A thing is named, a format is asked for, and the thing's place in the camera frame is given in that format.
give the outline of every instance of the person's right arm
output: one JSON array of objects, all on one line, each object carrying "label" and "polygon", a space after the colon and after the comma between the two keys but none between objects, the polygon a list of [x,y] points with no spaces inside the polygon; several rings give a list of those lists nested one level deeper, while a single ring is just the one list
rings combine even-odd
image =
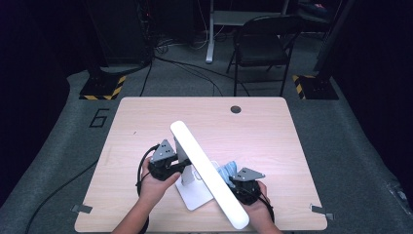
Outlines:
[{"label": "person's right arm", "polygon": [[[261,181],[258,181],[258,185],[262,194],[267,198],[267,186],[265,186],[265,184]],[[250,206],[244,204],[241,205],[244,207],[249,216],[249,224],[255,228],[259,234],[282,234],[282,232],[271,220],[267,206],[262,201],[257,200]]]}]

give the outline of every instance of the yellow and black hazard tape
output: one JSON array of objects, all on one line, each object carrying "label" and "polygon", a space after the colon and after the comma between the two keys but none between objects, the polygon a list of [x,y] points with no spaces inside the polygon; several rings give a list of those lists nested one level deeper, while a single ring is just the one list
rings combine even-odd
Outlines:
[{"label": "yellow and black hazard tape", "polygon": [[304,94],[303,87],[301,86],[300,83],[300,77],[303,78],[316,78],[315,76],[310,76],[310,75],[293,75],[292,80],[294,81],[295,84],[295,89],[297,90],[298,96],[300,99],[306,99],[306,95]]},{"label": "yellow and black hazard tape", "polygon": [[110,96],[79,96],[79,99],[116,99],[116,97],[118,96],[118,94],[121,92],[122,90],[122,86],[125,83],[125,80],[127,79],[126,76],[123,76],[119,79],[118,84],[116,86],[116,89],[113,91],[113,94]]}]

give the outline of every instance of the person's hand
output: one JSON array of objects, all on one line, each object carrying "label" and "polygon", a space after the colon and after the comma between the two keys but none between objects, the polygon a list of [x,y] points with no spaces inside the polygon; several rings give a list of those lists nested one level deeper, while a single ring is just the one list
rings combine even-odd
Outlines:
[{"label": "person's hand", "polygon": [[[261,189],[261,193],[263,194],[261,195],[261,198],[271,202],[267,197],[267,186],[261,181],[257,182]],[[282,233],[271,220],[267,206],[262,201],[257,200],[249,206],[244,205],[243,203],[241,203],[241,205],[249,216],[249,224],[252,225],[258,233]]]},{"label": "person's hand", "polygon": [[146,158],[142,165],[142,184],[139,201],[155,207],[155,205],[162,199],[167,189],[179,179],[180,173],[171,175],[165,181],[157,180],[149,173],[148,168],[150,160],[151,157]]}]

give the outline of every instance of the person's left hand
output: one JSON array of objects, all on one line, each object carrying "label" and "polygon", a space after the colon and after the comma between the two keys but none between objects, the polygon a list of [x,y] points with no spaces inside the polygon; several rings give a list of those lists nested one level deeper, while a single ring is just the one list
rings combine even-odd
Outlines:
[{"label": "person's left hand", "polygon": [[179,179],[180,173],[171,175],[165,181],[153,178],[149,173],[149,162],[151,158],[152,157],[146,158],[142,165],[142,184],[139,200],[155,207],[155,205],[162,199],[167,189]]}]

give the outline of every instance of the gray carpet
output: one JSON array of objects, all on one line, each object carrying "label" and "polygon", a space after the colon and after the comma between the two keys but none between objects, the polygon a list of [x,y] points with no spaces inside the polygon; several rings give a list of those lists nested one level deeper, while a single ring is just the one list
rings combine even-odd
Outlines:
[{"label": "gray carpet", "polygon": [[[167,53],[156,56],[224,74],[232,53],[231,41],[228,38],[216,42],[213,64],[205,63],[207,47],[195,50],[187,45],[169,46]],[[315,74],[312,70],[320,46],[319,38],[299,37],[283,97],[289,105],[320,200],[329,213],[336,215],[321,233],[413,233],[412,215],[404,211],[389,191],[388,184],[397,184],[396,179],[365,137],[334,80],[332,84],[339,100],[302,100],[297,95],[291,76]],[[128,68],[119,66],[108,70]],[[143,96],[232,95],[230,78],[189,66],[184,68],[154,59]],[[0,233],[23,233],[36,208],[49,195],[98,159],[119,101],[141,94],[148,70],[146,67],[128,75],[115,100],[80,100],[79,92],[88,73],[68,77],[71,92],[67,104],[42,150],[2,206]],[[273,68],[269,74],[264,70],[252,68],[240,72],[242,78],[282,74],[279,68]],[[245,87],[253,97],[270,97],[279,93],[280,83]],[[246,96],[242,86],[239,86],[239,96]],[[90,128],[97,112],[106,116],[103,127]],[[82,204],[93,173],[94,167],[59,190],[34,217],[29,233],[75,233],[77,214],[70,209]]]}]

